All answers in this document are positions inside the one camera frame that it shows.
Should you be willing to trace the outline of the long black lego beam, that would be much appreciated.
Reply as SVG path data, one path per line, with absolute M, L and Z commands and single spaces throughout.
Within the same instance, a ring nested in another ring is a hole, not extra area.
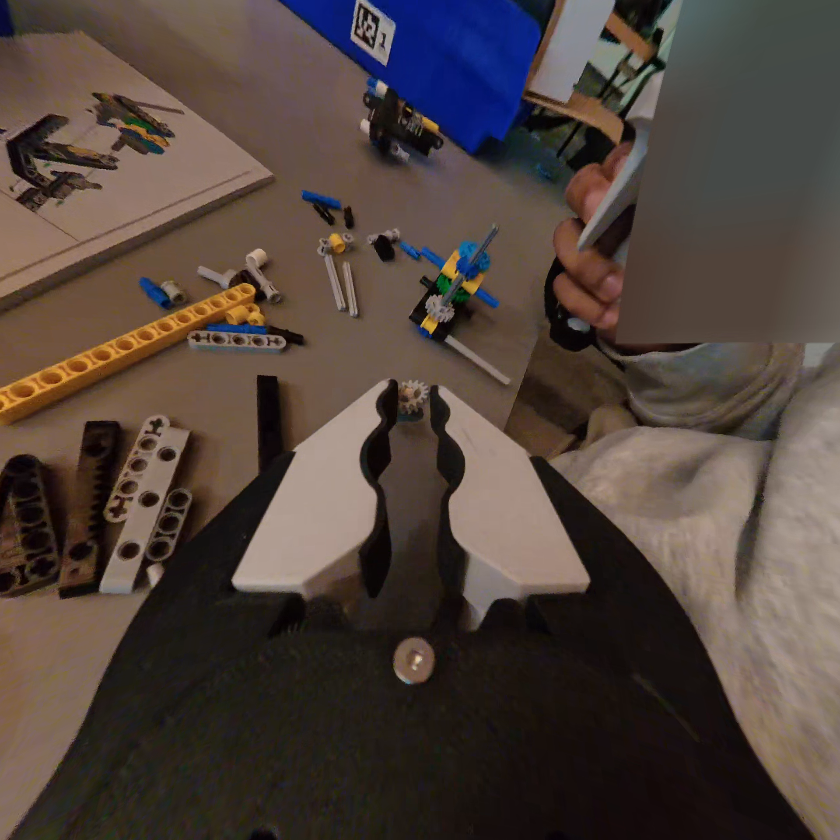
M 284 454 L 280 383 L 275 376 L 256 379 L 258 471 L 266 472 Z

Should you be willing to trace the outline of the black curved lego liftarm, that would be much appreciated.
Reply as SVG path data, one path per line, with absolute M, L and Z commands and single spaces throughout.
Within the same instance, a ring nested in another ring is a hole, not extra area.
M 33 455 L 16 455 L 1 475 L 1 596 L 40 590 L 56 583 L 59 572 L 46 469 Z

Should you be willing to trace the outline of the grey lego axle with connector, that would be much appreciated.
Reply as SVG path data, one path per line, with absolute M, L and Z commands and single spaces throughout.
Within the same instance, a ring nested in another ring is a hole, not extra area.
M 335 305 L 340 312 L 348 311 L 348 305 L 344 298 L 337 267 L 333 259 L 333 249 L 326 238 L 319 240 L 318 254 L 323 258 L 328 273 L 329 283 L 332 289 Z

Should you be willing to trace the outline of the blue and grey lego connector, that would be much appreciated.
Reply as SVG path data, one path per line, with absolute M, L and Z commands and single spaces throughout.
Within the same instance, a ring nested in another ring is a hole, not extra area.
M 188 302 L 184 290 L 173 280 L 158 284 L 151 278 L 142 277 L 139 279 L 139 287 L 148 299 L 164 310 L 179 308 Z

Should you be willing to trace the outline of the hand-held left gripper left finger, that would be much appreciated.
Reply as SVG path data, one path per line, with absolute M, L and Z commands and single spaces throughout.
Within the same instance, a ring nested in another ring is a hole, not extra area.
M 375 598 L 392 559 L 380 479 L 398 384 L 378 382 L 295 447 L 234 573 L 238 592 Z

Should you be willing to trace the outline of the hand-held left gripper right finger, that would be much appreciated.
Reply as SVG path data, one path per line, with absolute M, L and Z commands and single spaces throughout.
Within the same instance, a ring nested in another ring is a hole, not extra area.
M 499 601 L 585 593 L 591 577 L 528 452 L 446 387 L 429 415 L 445 483 L 437 567 L 461 626 L 477 630 Z

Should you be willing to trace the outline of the person's right hand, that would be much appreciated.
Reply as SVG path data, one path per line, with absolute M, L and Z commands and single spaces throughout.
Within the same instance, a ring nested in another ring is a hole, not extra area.
M 593 327 L 601 339 L 609 341 L 616 336 L 625 271 L 614 255 L 631 234 L 635 206 L 626 209 L 593 247 L 579 249 L 578 242 L 622 172 L 631 149 L 631 143 L 622 143 L 603 163 L 588 164 L 574 174 L 564 195 L 572 216 L 561 222 L 553 234 L 555 255 L 562 265 L 553 281 L 557 302 Z

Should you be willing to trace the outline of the open lego instruction booklet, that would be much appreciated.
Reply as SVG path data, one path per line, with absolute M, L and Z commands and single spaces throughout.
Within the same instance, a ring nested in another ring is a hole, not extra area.
M 1 306 L 274 180 L 82 33 L 3 37 Z

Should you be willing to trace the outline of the black and blue lego assembly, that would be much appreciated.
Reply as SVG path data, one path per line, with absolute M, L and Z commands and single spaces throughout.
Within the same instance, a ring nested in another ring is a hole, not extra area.
M 383 80 L 368 78 L 363 105 L 360 131 L 382 158 L 404 164 L 413 155 L 428 158 L 443 148 L 439 126 Z

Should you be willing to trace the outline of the long yellow lego beam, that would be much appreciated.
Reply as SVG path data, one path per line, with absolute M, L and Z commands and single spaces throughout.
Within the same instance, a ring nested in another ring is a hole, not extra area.
M 224 319 L 256 301 L 256 288 L 242 283 L 81 351 L 1 388 L 1 425 L 25 419 L 79 391 L 158 354 L 189 333 Z

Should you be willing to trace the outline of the thick light grey lego beam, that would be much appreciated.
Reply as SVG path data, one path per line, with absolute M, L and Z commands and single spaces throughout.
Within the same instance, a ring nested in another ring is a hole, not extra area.
M 126 595 L 133 591 L 148 562 L 144 554 L 165 498 L 175 489 L 175 474 L 189 437 L 189 431 L 172 425 L 163 433 L 161 445 L 141 479 L 140 491 L 129 516 L 117 524 L 121 530 L 104 565 L 99 593 Z

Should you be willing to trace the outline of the person's right forearm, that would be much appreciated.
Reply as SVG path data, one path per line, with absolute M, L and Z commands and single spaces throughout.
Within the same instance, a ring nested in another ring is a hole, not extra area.
M 621 369 L 626 403 L 645 427 L 769 441 L 797 391 L 801 343 L 701 343 L 683 350 L 598 349 Z

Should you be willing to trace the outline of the lego gear assembly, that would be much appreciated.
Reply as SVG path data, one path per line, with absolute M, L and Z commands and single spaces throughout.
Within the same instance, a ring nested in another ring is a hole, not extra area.
M 493 224 L 479 243 L 462 242 L 447 258 L 444 267 L 437 269 L 435 278 L 423 276 L 423 295 L 408 318 L 426 340 L 450 348 L 496 382 L 508 386 L 510 377 L 457 340 L 454 334 L 459 323 L 471 317 L 472 301 L 482 302 L 492 309 L 499 306 L 498 299 L 482 287 L 490 268 L 488 249 L 498 231 L 498 224 Z

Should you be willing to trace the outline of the thin light grey lego liftarm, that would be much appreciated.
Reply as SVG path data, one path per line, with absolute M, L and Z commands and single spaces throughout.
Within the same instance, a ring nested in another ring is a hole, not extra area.
M 152 415 L 144 421 L 103 509 L 106 523 L 120 524 L 129 516 L 140 491 L 141 479 L 161 445 L 163 433 L 170 425 L 170 419 L 164 415 Z
M 287 341 L 279 336 L 244 332 L 193 330 L 186 341 L 191 350 L 216 353 L 279 354 L 287 349 Z

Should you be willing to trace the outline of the black lego gear rack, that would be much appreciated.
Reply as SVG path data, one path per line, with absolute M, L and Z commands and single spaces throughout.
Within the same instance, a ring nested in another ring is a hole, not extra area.
M 99 588 L 104 568 L 103 512 L 110 497 L 121 434 L 121 426 L 115 421 L 89 421 L 84 426 L 60 560 L 61 600 L 89 595 Z

